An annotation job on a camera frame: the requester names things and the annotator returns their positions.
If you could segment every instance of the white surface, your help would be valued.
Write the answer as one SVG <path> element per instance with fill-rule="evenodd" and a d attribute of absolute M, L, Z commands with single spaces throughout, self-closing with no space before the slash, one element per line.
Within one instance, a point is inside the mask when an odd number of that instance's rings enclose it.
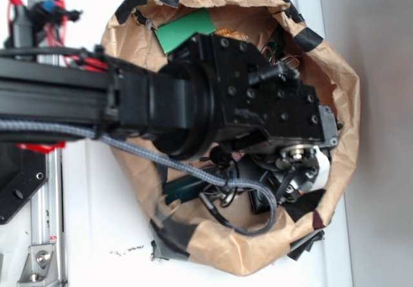
<path fill-rule="evenodd" d="M 354 286 L 413 282 L 413 0 L 322 0 L 327 41 L 361 78 L 358 168 L 345 194 Z"/>
<path fill-rule="evenodd" d="M 106 22 L 122 2 L 66 1 L 69 8 L 84 10 L 82 20 L 70 26 L 66 44 L 89 49 L 100 42 Z M 308 25 L 322 29 L 319 0 L 298 3 Z M 300 287 L 351 286 L 343 202 L 327 228 L 326 241 L 316 243 L 311 253 L 304 253 L 298 262 L 284 257 L 256 274 L 240 278 L 189 262 L 151 261 L 148 224 L 107 146 L 93 141 L 69 144 L 63 151 L 63 176 L 70 286 L 130 286 L 146 281 L 156 286 L 170 282 L 181 286 L 269 282 Z"/>

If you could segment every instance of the bolt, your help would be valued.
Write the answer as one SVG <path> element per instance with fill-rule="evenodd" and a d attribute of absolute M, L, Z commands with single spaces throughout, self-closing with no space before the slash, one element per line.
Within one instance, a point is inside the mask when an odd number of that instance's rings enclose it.
<path fill-rule="evenodd" d="M 302 156 L 300 153 L 295 153 L 295 154 L 292 156 L 292 158 L 293 158 L 294 160 L 300 160 L 302 157 L 303 157 L 303 156 Z"/>
<path fill-rule="evenodd" d="M 280 118 L 282 121 L 287 121 L 287 120 L 288 120 L 288 114 L 287 114 L 287 113 L 282 113 L 279 118 Z"/>
<path fill-rule="evenodd" d="M 38 264 L 45 264 L 50 261 L 50 254 L 44 250 L 40 251 L 36 255 L 36 261 Z"/>
<path fill-rule="evenodd" d="M 228 46 L 230 46 L 228 39 L 225 39 L 224 37 L 220 40 L 219 44 L 221 44 L 222 48 L 228 48 Z"/>
<path fill-rule="evenodd" d="M 237 88 L 235 88 L 234 86 L 229 86 L 228 87 L 228 95 L 233 97 L 236 94 L 237 94 Z"/>
<path fill-rule="evenodd" d="M 338 144 L 338 138 L 337 137 L 332 137 L 330 140 L 331 145 L 337 145 Z"/>
<path fill-rule="evenodd" d="M 311 123 L 312 123 L 312 124 L 318 124 L 318 117 L 317 117 L 316 115 L 313 115 L 313 116 L 311 117 Z"/>
<path fill-rule="evenodd" d="M 291 185 L 287 186 L 287 189 L 285 190 L 286 193 L 292 193 L 294 191 L 294 188 Z"/>
<path fill-rule="evenodd" d="M 284 98 L 284 96 L 285 96 L 285 92 L 284 92 L 284 90 L 278 90 L 277 91 L 277 97 L 279 97 L 279 98 Z"/>
<path fill-rule="evenodd" d="M 309 102 L 309 103 L 313 103 L 314 102 L 314 96 L 313 95 L 308 95 L 307 96 L 307 102 Z"/>
<path fill-rule="evenodd" d="M 310 169 L 310 175 L 317 175 L 317 173 L 318 173 L 318 170 L 317 170 L 316 168 L 314 168 L 314 167 L 311 167 L 311 169 Z"/>
<path fill-rule="evenodd" d="M 242 52 L 245 52 L 247 50 L 247 44 L 245 42 L 240 42 L 239 50 L 241 50 Z"/>
<path fill-rule="evenodd" d="M 38 273 L 32 273 L 28 276 L 28 281 L 29 282 L 38 282 L 40 281 L 40 276 Z"/>
<path fill-rule="evenodd" d="M 249 89 L 247 90 L 247 96 L 248 96 L 249 98 L 255 98 L 256 93 L 255 93 L 255 91 L 254 91 L 253 89 L 249 88 Z"/>

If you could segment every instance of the black metal bracket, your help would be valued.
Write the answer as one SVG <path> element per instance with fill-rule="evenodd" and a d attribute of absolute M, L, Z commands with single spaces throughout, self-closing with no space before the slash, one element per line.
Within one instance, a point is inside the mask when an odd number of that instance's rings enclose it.
<path fill-rule="evenodd" d="M 0 167 L 0 224 L 6 224 L 47 180 L 46 155 L 0 143 Z"/>

